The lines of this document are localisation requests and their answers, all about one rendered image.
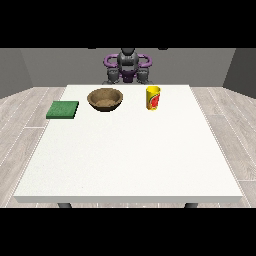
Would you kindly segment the brown wooden bowl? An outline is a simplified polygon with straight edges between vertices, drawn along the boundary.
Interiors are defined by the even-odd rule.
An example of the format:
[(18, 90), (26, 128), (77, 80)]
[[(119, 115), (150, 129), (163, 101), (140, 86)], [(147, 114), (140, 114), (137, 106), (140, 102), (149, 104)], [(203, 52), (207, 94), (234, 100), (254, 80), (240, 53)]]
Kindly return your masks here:
[(123, 94), (114, 88), (99, 88), (88, 96), (88, 103), (97, 111), (110, 112), (115, 110), (123, 100)]

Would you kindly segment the yellow cup with melon print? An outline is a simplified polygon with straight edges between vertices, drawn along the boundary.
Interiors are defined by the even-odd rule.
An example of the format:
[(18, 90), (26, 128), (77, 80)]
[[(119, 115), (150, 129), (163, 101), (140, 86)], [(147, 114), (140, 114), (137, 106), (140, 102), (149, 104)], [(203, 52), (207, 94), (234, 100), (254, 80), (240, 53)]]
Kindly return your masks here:
[(161, 89), (158, 86), (146, 88), (146, 107), (148, 110), (156, 110), (160, 99)]

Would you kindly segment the green square pad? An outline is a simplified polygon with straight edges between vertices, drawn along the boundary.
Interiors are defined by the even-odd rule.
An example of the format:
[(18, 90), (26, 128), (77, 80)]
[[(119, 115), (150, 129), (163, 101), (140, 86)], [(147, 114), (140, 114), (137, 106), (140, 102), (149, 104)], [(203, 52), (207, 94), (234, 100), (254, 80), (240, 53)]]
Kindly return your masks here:
[(54, 101), (47, 114), (47, 119), (73, 119), (75, 117), (78, 101)]

